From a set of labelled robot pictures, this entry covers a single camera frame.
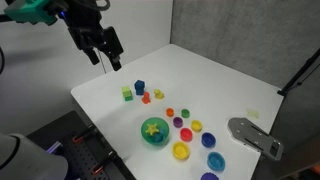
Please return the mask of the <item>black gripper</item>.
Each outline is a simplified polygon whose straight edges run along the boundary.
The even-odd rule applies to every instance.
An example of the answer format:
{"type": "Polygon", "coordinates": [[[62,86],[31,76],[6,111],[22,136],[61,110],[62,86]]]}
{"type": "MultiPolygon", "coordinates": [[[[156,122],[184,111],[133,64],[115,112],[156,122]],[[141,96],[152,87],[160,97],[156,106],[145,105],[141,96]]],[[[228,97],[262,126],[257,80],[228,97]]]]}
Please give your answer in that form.
{"type": "Polygon", "coordinates": [[[93,65],[100,62],[94,48],[106,55],[117,56],[110,60],[114,71],[122,68],[119,55],[124,52],[115,29],[103,28],[102,15],[94,0],[66,0],[69,8],[63,13],[64,21],[79,50],[88,55],[93,65]]]}

